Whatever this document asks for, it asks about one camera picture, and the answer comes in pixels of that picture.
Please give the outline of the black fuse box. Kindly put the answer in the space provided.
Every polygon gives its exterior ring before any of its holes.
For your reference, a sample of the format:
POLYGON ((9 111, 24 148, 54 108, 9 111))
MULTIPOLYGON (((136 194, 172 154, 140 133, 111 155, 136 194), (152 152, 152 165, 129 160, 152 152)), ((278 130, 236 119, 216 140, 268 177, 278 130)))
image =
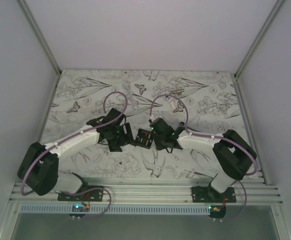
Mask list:
POLYGON ((150 149, 153 143, 153 135, 151 131, 139 129, 134 139, 134 145, 137 147, 150 149))

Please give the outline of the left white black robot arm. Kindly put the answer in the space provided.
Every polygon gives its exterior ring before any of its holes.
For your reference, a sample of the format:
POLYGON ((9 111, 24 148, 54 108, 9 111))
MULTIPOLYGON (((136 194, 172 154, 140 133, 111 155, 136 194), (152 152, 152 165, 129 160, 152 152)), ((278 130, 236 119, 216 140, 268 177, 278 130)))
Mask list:
POLYGON ((127 117, 115 108, 106 116, 89 120, 78 131, 54 142, 32 143, 17 171, 22 186, 44 196, 50 191, 69 194, 76 201, 87 197, 88 184, 77 173, 59 169, 62 160, 78 154, 82 149, 106 141, 110 152, 121 152, 133 141, 127 117))

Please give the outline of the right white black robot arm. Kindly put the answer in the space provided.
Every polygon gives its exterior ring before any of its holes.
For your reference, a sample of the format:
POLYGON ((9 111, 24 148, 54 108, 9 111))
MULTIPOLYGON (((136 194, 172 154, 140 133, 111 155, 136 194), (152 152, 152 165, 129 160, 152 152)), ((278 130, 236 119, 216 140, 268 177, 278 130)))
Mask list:
POLYGON ((174 129, 162 117, 150 118, 149 126, 157 150, 204 150, 214 153, 221 170, 212 178, 207 189, 207 197, 212 202, 223 199, 225 191, 248 175, 251 166, 255 171, 258 168, 256 152, 234 130, 213 135, 189 131, 186 125, 174 129))

